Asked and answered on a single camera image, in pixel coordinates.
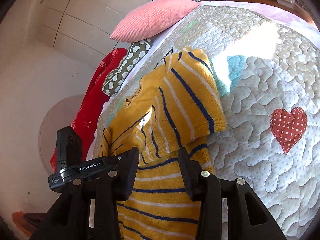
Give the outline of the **yellow striped knit sweater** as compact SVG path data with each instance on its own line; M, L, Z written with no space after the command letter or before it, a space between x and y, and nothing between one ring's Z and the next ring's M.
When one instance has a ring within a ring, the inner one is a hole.
M139 165L131 196L117 203L122 239L194 239L200 203L187 195L178 150L209 172L207 138L226 119L203 49L184 48L142 77L136 92L103 131L100 156L133 147Z

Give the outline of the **beige heart patchwork quilt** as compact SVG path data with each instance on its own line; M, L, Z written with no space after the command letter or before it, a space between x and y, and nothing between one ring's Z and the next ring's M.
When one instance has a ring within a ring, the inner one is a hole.
M207 138L213 174L243 178L287 239L304 237L319 210L319 32L285 10L202 2L153 44L104 104L89 156L140 80L184 48L203 49L226 119Z

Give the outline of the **pink checked cushion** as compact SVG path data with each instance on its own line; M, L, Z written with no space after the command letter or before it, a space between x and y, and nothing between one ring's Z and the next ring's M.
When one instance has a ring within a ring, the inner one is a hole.
M191 0L154 0L129 12L110 39L134 43L170 28L200 5Z

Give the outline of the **green hedgehog print pillow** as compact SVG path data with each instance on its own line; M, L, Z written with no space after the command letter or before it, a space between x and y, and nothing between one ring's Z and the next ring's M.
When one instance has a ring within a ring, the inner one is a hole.
M116 95L123 85L125 79L130 74L131 70L133 70L137 63L143 59L151 47L151 38L146 38L132 43L127 51L127 54L120 61L118 67L112 70L105 78L105 81L102 85L102 91L110 97Z

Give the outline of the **red patterned duvet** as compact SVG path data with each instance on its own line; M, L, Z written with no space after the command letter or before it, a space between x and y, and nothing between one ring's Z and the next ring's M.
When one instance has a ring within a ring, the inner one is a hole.
M79 155L82 162L86 160L89 147L93 142L102 107L110 98L102 92L102 85L107 75L119 66L126 54L127 49L118 48L103 58L89 83L80 109L71 122L71 128L82 141L82 153Z

